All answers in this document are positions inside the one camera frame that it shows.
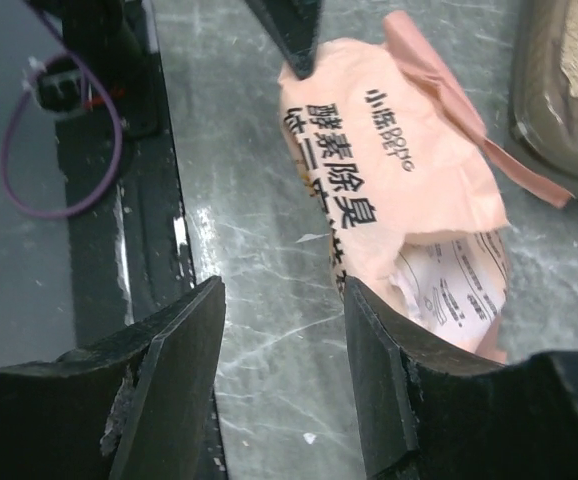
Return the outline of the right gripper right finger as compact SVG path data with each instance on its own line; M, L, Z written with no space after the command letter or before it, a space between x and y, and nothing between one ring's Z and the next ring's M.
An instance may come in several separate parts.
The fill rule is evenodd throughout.
M578 479L578 351L505 366L344 293L347 350L370 479Z

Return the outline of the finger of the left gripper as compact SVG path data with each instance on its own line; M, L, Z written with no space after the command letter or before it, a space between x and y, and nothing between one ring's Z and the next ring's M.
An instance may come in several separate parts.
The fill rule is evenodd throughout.
M245 0L298 79L315 68L322 0Z

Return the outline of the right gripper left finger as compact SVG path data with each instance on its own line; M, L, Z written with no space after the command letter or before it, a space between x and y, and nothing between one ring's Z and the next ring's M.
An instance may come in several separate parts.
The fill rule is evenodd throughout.
M53 362L0 368L0 479L191 479L225 323L213 276Z

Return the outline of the pink cat litter bag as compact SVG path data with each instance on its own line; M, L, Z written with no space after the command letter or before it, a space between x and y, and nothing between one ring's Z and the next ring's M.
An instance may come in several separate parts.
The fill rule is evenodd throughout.
M488 138L405 12L383 29L381 44L324 43L309 78L278 79L283 136L331 229L333 281L357 278L431 334L502 363L508 219L494 174L555 207L571 195Z

